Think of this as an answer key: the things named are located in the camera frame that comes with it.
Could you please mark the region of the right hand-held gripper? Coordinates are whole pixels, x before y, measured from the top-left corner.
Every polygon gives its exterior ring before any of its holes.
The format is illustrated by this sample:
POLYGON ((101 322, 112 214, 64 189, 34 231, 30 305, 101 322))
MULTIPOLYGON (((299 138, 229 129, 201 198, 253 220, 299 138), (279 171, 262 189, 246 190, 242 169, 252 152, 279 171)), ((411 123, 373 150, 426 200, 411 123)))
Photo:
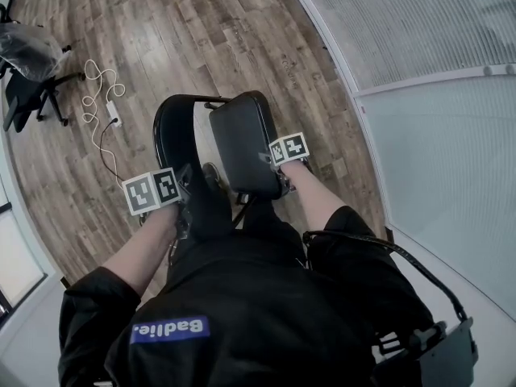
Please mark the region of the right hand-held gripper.
POLYGON ((282 136, 268 145, 267 152, 259 153, 260 160, 268 164, 277 175, 282 194, 289 194, 295 188, 283 173, 281 166, 292 161, 299 161, 309 168, 309 156, 310 151, 302 132, 282 136))

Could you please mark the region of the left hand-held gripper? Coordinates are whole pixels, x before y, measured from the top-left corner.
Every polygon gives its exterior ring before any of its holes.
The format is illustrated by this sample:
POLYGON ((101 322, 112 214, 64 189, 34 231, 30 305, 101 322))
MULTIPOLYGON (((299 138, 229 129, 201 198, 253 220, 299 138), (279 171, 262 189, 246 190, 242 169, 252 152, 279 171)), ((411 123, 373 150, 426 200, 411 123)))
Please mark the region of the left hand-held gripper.
POLYGON ((139 224, 143 225, 154 210, 177 204, 177 238, 186 239, 192 222, 192 216, 186 209, 190 199, 187 187, 192 174, 191 165, 186 164, 178 174, 172 168, 165 168, 123 181, 122 188, 131 215, 138 216, 139 224))

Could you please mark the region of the black folding chair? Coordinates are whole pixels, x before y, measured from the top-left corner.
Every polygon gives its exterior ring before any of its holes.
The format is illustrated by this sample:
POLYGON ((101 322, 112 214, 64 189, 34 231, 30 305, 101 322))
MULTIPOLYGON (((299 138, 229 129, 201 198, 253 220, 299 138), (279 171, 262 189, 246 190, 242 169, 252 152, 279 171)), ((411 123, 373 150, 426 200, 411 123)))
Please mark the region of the black folding chair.
POLYGON ((194 107, 208 111, 215 145, 231 190, 248 197, 244 208, 256 200, 277 200, 283 194, 277 175, 259 158, 277 139, 277 131, 266 97, 259 91, 234 98, 175 94, 156 112, 153 141, 161 168, 178 174, 186 164, 192 172, 202 170, 194 134, 194 107))

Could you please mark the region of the person's right forearm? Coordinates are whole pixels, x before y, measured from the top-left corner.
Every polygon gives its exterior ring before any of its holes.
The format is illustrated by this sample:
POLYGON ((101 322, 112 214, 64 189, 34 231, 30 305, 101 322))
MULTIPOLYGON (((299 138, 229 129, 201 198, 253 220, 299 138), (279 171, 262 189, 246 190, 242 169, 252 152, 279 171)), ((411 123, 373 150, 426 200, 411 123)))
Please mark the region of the person's right forearm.
POLYGON ((292 160, 281 171, 298 192, 311 231, 323 230, 344 201, 331 192, 301 161, 292 160))

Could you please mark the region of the person's left forearm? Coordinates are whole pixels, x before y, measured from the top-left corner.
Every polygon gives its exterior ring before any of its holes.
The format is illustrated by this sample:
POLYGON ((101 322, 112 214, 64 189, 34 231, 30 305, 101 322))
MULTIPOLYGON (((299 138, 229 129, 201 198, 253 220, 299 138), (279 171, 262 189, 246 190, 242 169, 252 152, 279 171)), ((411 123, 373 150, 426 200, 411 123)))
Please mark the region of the person's left forearm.
POLYGON ((140 297, 177 237, 177 204, 153 211, 140 229, 103 265, 140 297))

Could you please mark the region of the black office chair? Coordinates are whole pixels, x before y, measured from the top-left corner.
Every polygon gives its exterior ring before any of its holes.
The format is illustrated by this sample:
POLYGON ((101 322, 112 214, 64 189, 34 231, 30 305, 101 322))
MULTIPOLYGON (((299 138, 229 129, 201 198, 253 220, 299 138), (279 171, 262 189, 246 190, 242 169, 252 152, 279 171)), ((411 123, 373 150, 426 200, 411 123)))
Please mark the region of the black office chair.
MULTIPOLYGON (((4 5, 0 4, 0 23, 19 23, 11 19, 4 5)), ((64 52, 69 55, 72 51, 71 45, 62 46, 64 52)), ((3 129, 8 131, 11 127, 16 132, 21 132, 27 124, 32 112, 36 112, 36 119, 41 122, 45 120, 43 108, 46 102, 50 102, 56 114, 57 120, 62 126, 69 125, 69 120, 62 115, 60 107, 56 100, 58 91, 56 88, 72 79, 85 80, 83 72, 75 72, 63 77, 50 77, 46 81, 30 81, 23 77, 16 69, 14 69, 5 60, 0 58, 0 80, 3 79, 7 71, 10 71, 11 78, 6 85, 6 101, 8 112, 3 120, 3 129)))

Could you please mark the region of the black trousers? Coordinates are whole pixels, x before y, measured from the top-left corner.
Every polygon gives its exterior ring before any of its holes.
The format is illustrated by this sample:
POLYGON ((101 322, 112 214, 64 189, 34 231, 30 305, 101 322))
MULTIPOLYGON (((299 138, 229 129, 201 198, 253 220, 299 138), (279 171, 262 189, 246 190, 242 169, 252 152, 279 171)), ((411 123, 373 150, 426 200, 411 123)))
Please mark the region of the black trousers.
POLYGON ((191 216, 189 234, 202 242, 229 235, 235 229, 228 192, 213 175, 199 170, 189 185, 187 209, 191 216))

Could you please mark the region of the dark shoe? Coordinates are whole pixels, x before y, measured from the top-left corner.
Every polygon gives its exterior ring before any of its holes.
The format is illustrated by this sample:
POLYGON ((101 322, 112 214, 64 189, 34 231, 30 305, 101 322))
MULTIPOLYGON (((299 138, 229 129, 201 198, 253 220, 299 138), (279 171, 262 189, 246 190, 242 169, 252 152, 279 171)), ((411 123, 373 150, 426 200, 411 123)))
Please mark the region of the dark shoe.
POLYGON ((218 189, 221 187, 221 177, 216 166, 211 162, 206 162, 202 165, 203 176, 206 183, 211 189, 218 189))

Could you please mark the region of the black shirt with blue label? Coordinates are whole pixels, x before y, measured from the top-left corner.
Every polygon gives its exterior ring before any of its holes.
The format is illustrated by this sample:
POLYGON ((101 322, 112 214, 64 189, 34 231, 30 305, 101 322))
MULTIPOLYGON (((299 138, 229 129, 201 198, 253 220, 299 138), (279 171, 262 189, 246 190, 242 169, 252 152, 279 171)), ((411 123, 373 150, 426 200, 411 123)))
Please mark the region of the black shirt with blue label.
POLYGON ((365 387, 377 337, 407 341, 431 312, 386 250, 339 208, 306 254, 240 231, 177 250, 147 302, 102 265, 64 293, 63 387, 365 387))

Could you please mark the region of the frosted glass panel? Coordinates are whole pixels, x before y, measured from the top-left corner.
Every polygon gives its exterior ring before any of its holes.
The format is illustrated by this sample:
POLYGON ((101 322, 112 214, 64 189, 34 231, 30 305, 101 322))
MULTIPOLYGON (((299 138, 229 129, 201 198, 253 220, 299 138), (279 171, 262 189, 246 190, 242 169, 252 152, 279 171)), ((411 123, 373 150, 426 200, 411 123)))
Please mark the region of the frosted glass panel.
POLYGON ((391 224, 516 320, 516 77, 361 101, 391 224))

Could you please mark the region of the glass panel with white blinds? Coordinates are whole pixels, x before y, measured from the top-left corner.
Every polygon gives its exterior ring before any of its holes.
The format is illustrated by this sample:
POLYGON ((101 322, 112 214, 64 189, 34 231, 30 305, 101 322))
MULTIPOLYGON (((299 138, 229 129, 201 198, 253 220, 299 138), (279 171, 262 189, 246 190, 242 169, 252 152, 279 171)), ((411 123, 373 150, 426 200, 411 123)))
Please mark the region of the glass panel with white blinds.
POLYGON ((309 0, 358 89, 516 64, 516 0, 309 0))

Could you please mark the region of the clear plastic wrap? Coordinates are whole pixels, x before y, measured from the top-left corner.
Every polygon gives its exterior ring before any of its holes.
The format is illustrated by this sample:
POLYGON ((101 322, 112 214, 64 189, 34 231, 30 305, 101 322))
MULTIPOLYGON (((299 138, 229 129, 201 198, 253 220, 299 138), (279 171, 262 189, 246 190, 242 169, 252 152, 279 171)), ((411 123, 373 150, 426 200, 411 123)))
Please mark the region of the clear plastic wrap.
POLYGON ((55 76, 68 56, 46 28, 0 23, 0 58, 30 81, 55 76))

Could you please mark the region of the chest-mounted device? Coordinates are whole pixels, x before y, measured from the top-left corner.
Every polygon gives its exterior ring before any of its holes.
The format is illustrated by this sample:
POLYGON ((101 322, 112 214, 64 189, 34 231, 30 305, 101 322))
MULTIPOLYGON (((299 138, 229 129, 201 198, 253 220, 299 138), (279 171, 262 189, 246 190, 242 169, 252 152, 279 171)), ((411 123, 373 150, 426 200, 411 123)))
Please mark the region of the chest-mounted device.
POLYGON ((473 319, 451 331, 437 322, 416 330, 404 348, 382 348, 391 357, 377 364, 371 376, 375 387, 471 387, 478 348, 472 338, 473 319))

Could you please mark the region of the glass door with black frame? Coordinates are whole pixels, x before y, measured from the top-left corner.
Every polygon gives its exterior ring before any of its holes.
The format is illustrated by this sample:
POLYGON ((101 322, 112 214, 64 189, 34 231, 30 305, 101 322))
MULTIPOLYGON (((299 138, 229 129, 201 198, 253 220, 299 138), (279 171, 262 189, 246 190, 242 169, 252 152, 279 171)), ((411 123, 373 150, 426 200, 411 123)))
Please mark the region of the glass door with black frame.
POLYGON ((47 274, 33 256, 12 205, 0 205, 0 327, 47 274))

